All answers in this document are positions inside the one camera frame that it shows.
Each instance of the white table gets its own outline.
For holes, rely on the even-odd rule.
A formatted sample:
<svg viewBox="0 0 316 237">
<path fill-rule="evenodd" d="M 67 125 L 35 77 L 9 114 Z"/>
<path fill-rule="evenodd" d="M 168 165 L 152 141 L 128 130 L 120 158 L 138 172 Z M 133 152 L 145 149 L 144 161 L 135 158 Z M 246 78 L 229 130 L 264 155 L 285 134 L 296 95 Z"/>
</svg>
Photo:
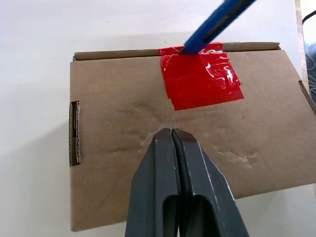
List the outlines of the white table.
<svg viewBox="0 0 316 237">
<path fill-rule="evenodd" d="M 221 1 L 1 1 L 1 237 L 124 235 L 125 223 L 70 231 L 69 63 L 76 51 L 181 45 Z M 279 41 L 301 74 L 294 1 L 258 0 L 217 40 Z M 237 203 L 251 236 L 315 236 L 311 185 Z"/>
</svg>

